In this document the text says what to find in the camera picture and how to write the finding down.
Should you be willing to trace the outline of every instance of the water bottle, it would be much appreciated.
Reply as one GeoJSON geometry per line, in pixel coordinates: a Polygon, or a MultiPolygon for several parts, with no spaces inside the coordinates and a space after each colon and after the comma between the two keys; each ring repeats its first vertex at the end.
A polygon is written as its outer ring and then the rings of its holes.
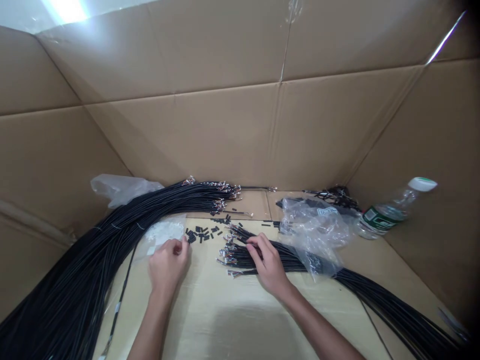
{"type": "Polygon", "coordinates": [[[407,187],[401,188],[388,202],[382,202],[365,211],[355,224],[355,232],[362,238],[373,240],[386,234],[409,215],[409,208],[420,193],[434,189],[437,183],[425,177],[414,177],[407,187]]]}

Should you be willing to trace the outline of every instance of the cardboard wall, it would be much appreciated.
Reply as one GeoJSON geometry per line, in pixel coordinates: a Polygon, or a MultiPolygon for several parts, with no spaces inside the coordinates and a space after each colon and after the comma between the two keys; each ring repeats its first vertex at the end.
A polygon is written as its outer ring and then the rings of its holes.
{"type": "Polygon", "coordinates": [[[480,60],[435,62],[348,186],[363,207],[416,176],[438,182],[385,239],[469,322],[480,267],[480,60]]]}
{"type": "Polygon", "coordinates": [[[38,40],[0,26],[0,116],[80,104],[38,40]]]}
{"type": "Polygon", "coordinates": [[[106,211],[90,180],[129,175],[81,106],[1,116],[0,168],[2,200],[77,235],[106,211]]]}
{"type": "Polygon", "coordinates": [[[134,175],[322,188],[366,155],[452,3],[152,1],[37,38],[134,175]]]}
{"type": "Polygon", "coordinates": [[[454,0],[162,0],[36,36],[84,104],[424,64],[454,0]]]}
{"type": "Polygon", "coordinates": [[[65,250],[66,247],[0,215],[0,322],[65,250]]]}

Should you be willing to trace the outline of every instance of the clear plastic bag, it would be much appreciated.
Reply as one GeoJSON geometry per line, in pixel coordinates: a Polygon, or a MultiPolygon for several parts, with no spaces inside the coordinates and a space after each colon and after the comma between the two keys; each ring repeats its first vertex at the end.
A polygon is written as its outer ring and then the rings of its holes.
{"type": "Polygon", "coordinates": [[[284,198],[280,238],[296,249],[298,258],[316,281],[332,277],[343,267],[336,249],[351,239],[338,210],[321,199],[284,198]]]}
{"type": "Polygon", "coordinates": [[[108,207],[126,205],[137,196],[163,189],[159,182],[147,181],[141,177],[101,174],[90,181],[95,194],[110,199],[108,207]]]}
{"type": "Polygon", "coordinates": [[[162,217],[150,226],[136,247],[133,261],[138,262],[153,255],[168,239],[180,239],[185,232],[186,220],[187,214],[182,213],[162,217]]]}

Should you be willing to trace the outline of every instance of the bottle label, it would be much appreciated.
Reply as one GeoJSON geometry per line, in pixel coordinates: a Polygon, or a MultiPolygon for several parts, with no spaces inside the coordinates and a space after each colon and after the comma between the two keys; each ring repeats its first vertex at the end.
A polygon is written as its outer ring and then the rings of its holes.
{"type": "Polygon", "coordinates": [[[361,219],[368,226],[381,231],[388,231],[402,222],[401,220],[394,220],[388,216],[382,215],[373,206],[370,206],[370,208],[362,215],[361,219]]]}

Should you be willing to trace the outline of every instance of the work surface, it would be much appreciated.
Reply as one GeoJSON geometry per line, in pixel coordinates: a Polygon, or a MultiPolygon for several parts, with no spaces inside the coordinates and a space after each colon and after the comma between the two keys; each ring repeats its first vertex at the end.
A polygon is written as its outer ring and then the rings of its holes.
{"type": "MultiPolygon", "coordinates": [[[[234,206],[255,213],[240,222],[253,233],[264,232],[275,240],[278,229],[260,219],[281,220],[275,201],[298,193],[248,192],[234,206]]],[[[210,214],[189,214],[185,227],[213,228],[210,214]]],[[[316,359],[316,355],[290,315],[259,284],[256,276],[227,276],[226,267],[215,258],[225,244],[216,236],[191,245],[191,264],[172,309],[162,359],[316,359]]],[[[151,290],[148,258],[142,257],[151,244],[143,238],[131,267],[113,340],[106,359],[127,358],[147,307],[151,290]]],[[[354,241],[340,252],[345,266],[394,292],[410,305],[443,325],[437,315],[441,303],[383,240],[354,241]]],[[[115,277],[108,299],[93,359],[107,344],[116,304],[130,257],[115,277]]],[[[289,279],[312,305],[330,321],[367,359],[411,359],[408,350],[382,321],[333,279],[315,283],[306,273],[290,273],[289,279]]]]}

